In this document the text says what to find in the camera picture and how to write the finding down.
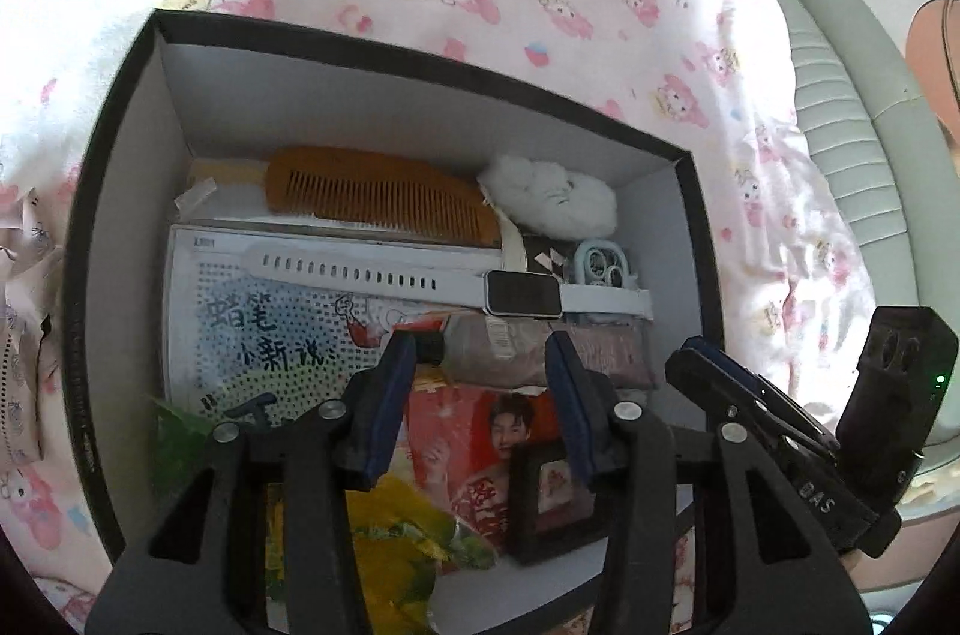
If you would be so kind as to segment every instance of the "red poster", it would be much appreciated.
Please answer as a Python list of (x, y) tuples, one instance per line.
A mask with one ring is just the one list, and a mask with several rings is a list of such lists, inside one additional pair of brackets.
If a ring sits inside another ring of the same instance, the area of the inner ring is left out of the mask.
[(560, 436), (550, 395), (443, 386), (413, 392), (407, 410), (416, 485), (502, 547), (512, 450)]

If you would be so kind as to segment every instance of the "yellow plastic bag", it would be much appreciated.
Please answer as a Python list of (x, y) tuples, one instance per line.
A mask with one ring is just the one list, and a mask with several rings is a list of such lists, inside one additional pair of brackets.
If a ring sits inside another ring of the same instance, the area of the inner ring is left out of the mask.
[[(283, 501), (268, 491), (267, 596), (283, 600)], [(440, 565), (486, 570), (490, 544), (463, 522), (436, 509), (419, 491), (385, 475), (371, 492), (347, 492), (360, 585), (376, 635), (429, 635), (430, 595)]]

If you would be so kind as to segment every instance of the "cloth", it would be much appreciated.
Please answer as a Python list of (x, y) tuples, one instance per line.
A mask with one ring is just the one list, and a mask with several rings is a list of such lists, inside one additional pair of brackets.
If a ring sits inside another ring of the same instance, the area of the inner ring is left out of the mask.
[[(40, 210), (28, 194), (0, 215), (0, 287), (5, 323), (0, 325), (0, 474), (40, 459), (37, 427), (37, 355), (49, 329), (54, 246)], [(27, 516), (28, 511), (21, 510)]]
[(50, 604), (59, 611), (71, 627), (83, 635), (86, 619), (90, 615), (96, 598), (89, 592), (78, 589), (72, 584), (54, 579), (34, 579)]
[[(696, 576), (694, 542), (693, 530), (677, 541), (670, 635), (690, 629), (690, 622), (693, 619), (693, 581)], [(593, 608), (587, 608), (568, 622), (550, 630), (547, 635), (587, 635), (592, 618)]]
[[(65, 189), (69, 198), (114, 73), (160, 4), (443, 54), (690, 150), (712, 228), (728, 352), (824, 420), (846, 402), (874, 300), (796, 124), (776, 0), (0, 0), (0, 199), (13, 203), (31, 188)], [(62, 510), (72, 502), (66, 492), (78, 489), (62, 415), (42, 432)], [(22, 532), (4, 502), (0, 523)], [(29, 540), (16, 547), (28, 564), (51, 558)], [(61, 566), (49, 574), (94, 591), (106, 565), (92, 536), (85, 550), (83, 559), (55, 550)]]

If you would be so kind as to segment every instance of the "barcode sticker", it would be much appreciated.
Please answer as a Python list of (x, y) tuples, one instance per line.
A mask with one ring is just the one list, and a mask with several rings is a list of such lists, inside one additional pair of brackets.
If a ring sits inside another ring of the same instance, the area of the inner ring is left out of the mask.
[(517, 355), (517, 349), (510, 337), (510, 325), (502, 318), (487, 316), (487, 338), (495, 359), (512, 359)]

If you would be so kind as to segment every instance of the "plastic bag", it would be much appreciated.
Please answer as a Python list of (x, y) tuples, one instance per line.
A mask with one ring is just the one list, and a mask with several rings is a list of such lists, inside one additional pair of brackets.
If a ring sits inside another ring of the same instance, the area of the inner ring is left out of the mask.
[(443, 371), (458, 383), (491, 389), (546, 386), (544, 345), (554, 332), (568, 333), (584, 367), (605, 373), (614, 386), (655, 389), (661, 385), (646, 365), (640, 322), (576, 326), (456, 314), (443, 330)]
[[(414, 487), (387, 474), (371, 492), (347, 492), (353, 553), (376, 635), (432, 635), (429, 601), (440, 565), (486, 570), (496, 551)], [(267, 595), (284, 600), (283, 501), (268, 490)]]

